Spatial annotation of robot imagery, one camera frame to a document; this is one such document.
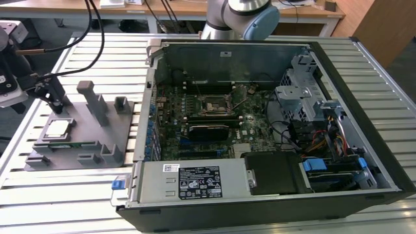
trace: sticker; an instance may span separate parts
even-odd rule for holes
[[[180,164],[164,164],[163,172],[177,172],[180,170]]]
[[[220,52],[220,57],[231,57],[232,56],[232,52],[231,51],[221,51]]]
[[[223,197],[220,167],[179,169],[179,198],[181,200]]]
[[[128,13],[139,13],[139,14],[144,14],[144,11],[128,11]]]

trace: white label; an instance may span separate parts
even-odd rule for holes
[[[220,193],[221,192],[221,189],[211,189],[211,193]]]
[[[180,164],[164,164],[163,165],[163,172],[179,172],[180,171]]]
[[[220,57],[231,57],[232,56],[232,52],[231,51],[221,51],[220,52]]]
[[[139,13],[139,14],[144,14],[144,11],[128,11],[128,13]]]

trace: power supply label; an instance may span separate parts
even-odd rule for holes
[[[219,166],[180,168],[179,173],[181,200],[223,197]]]

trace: small chip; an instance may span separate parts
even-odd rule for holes
[[[159,97],[156,101],[157,101],[157,102],[167,102],[167,100],[168,100],[167,97]]]
[[[67,133],[68,127],[69,122],[67,120],[55,120],[48,127],[45,135],[48,137],[60,137]]]
[[[248,91],[247,91],[249,94],[255,94],[255,90],[253,89],[249,89]]]

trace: black cable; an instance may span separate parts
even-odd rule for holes
[[[279,148],[281,149],[283,145],[284,145],[284,134],[285,132],[288,132],[288,129],[285,129],[283,132],[281,132],[281,135],[280,135],[280,146]]]
[[[155,17],[155,19],[156,19],[159,25],[160,25],[161,27],[165,28],[164,24],[160,22],[160,20],[157,19],[156,15],[155,15],[155,12],[153,12],[153,10],[152,10],[149,4],[148,4],[148,0],[144,0],[144,3],[145,3],[145,5],[148,6],[148,9],[149,9],[149,11],[151,11],[151,13],[152,13],[152,15],[153,15],[153,17]]]
[[[0,140],[12,140],[12,138],[7,136],[0,136]]]
[[[287,1],[289,4],[285,4],[281,2],[281,0],[279,0],[279,2],[285,5],[285,6],[293,6],[295,7],[295,11],[296,11],[296,25],[295,25],[295,34],[296,34],[296,29],[297,29],[297,23],[299,23],[299,14],[297,14],[297,6],[305,6],[304,4],[293,4],[292,2]]]
[[[289,125],[289,122],[283,121],[283,120],[276,120],[276,121],[271,122],[271,124],[273,124],[273,123],[281,123],[281,124],[284,124],[285,126]]]
[[[53,49],[45,49],[45,53],[52,53],[52,52],[61,51],[61,50],[71,48],[72,46],[75,46],[76,44],[80,43],[80,41],[84,39],[84,37],[89,33],[91,25],[92,25],[92,13],[91,13],[91,7],[88,4],[88,0],[85,0],[85,5],[87,5],[87,10],[88,10],[88,26],[87,26],[85,32],[83,33],[83,35],[79,37],[79,39],[75,42],[72,42],[71,44],[68,44],[65,46],[53,48]]]
[[[100,59],[100,56],[103,54],[103,50],[104,50],[104,44],[105,44],[105,38],[104,38],[104,26],[103,26],[103,21],[101,21],[101,16],[100,16],[100,13],[99,13],[99,10],[97,10],[97,7],[93,3],[93,0],[89,0],[89,3],[91,3],[91,6],[93,8],[93,11],[96,13],[96,16],[97,16],[97,21],[99,21],[99,26],[100,26],[100,32],[101,32],[101,45],[100,45],[100,50],[99,50],[99,53],[97,53],[97,56],[96,58],[92,60],[91,64],[81,68],[81,69],[77,69],[77,70],[73,70],[73,71],[68,71],[68,72],[60,72],[60,73],[55,73],[55,74],[48,74],[48,75],[44,75],[41,76],[37,81],[43,81],[53,76],[64,76],[64,75],[68,75],[68,74],[73,74],[73,73],[79,73],[79,72],[84,72],[87,71],[95,64],[96,62],[99,61]]]
[[[305,154],[304,150],[296,145],[296,143],[292,141],[292,139],[291,139],[288,136],[285,136],[285,135],[273,127],[273,125],[271,124],[271,121],[268,120],[267,109],[268,109],[268,104],[269,104],[269,101],[271,101],[271,99],[272,99],[273,94],[275,94],[275,91],[272,91],[272,93],[271,93],[271,95],[269,95],[269,98],[268,98],[268,100],[267,100],[267,104],[265,104],[265,110],[264,110],[265,122],[267,122],[268,126],[272,128],[272,130],[273,130],[283,138],[287,139],[288,143],[293,146],[295,151],[297,151],[297,152]]]
[[[169,17],[171,23],[172,23],[172,25],[173,25],[173,30],[175,30],[175,33],[179,33],[179,30],[177,30],[177,28],[176,28],[175,21],[172,20],[171,12],[169,12],[168,7],[167,7],[167,5],[165,5],[165,3],[164,3],[164,0],[160,0],[160,1],[161,1],[161,4],[163,4],[163,7],[164,7],[164,10],[165,10],[165,11],[167,11],[167,13],[168,13],[168,17]]]
[[[168,0],[164,0],[164,1],[167,2],[167,5],[168,5],[169,10],[171,10],[171,12],[172,12],[172,15],[173,15],[175,21],[176,21],[176,23],[177,23],[177,26],[180,27],[180,22],[179,22],[179,20],[177,20],[177,18],[176,18],[175,11],[172,10],[171,3],[169,3]]]

